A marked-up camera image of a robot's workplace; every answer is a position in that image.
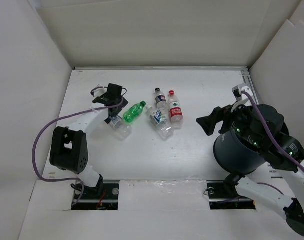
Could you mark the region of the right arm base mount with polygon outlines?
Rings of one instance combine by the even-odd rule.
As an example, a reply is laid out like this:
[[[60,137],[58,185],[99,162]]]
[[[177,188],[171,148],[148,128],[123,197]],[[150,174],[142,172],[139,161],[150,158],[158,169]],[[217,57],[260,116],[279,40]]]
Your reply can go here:
[[[204,195],[208,197],[210,210],[256,210],[253,200],[239,196],[222,180],[208,181]]]

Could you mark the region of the green plastic bottle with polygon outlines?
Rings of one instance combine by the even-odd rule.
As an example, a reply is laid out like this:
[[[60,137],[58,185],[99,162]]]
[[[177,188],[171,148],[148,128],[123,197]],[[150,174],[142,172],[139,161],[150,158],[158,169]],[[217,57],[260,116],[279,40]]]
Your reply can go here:
[[[131,123],[135,120],[142,112],[146,103],[141,101],[133,106],[131,106],[126,112],[123,113],[123,120],[127,123]]]

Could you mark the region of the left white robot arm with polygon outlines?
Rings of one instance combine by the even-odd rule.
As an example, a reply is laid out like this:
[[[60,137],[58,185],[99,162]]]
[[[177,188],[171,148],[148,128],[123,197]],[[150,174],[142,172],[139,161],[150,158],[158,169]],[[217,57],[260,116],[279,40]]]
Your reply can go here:
[[[104,192],[103,177],[88,164],[87,137],[100,123],[119,128],[122,119],[120,111],[128,104],[124,99],[122,86],[110,83],[94,98],[89,110],[66,127],[54,129],[50,149],[50,165],[62,171],[72,172],[81,183],[74,190],[98,199]]]

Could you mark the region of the clear plastic bottle white cap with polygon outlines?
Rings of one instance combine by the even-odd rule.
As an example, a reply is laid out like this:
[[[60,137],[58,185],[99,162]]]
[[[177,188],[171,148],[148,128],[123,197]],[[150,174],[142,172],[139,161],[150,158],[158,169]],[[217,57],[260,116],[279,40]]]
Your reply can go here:
[[[110,127],[116,132],[120,140],[126,139],[131,133],[131,126],[125,122],[119,115],[109,118]]]

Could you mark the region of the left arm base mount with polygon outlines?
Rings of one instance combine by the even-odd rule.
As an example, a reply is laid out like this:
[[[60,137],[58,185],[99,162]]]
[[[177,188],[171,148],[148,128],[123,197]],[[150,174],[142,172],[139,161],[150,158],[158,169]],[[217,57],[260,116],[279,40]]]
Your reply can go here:
[[[107,180],[103,182],[100,196],[89,194],[86,190],[81,199],[73,206],[73,211],[116,211],[118,209],[119,181]]]

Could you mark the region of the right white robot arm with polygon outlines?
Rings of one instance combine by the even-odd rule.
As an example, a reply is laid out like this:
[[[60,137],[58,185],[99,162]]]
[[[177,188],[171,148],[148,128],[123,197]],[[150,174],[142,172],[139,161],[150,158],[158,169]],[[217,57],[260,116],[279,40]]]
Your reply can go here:
[[[216,107],[196,122],[206,135],[221,124],[213,154],[228,177],[223,191],[259,202],[278,214],[297,234],[304,237],[304,148],[291,137],[283,115],[269,105]],[[277,193],[249,179],[268,163],[286,181],[292,197]]]

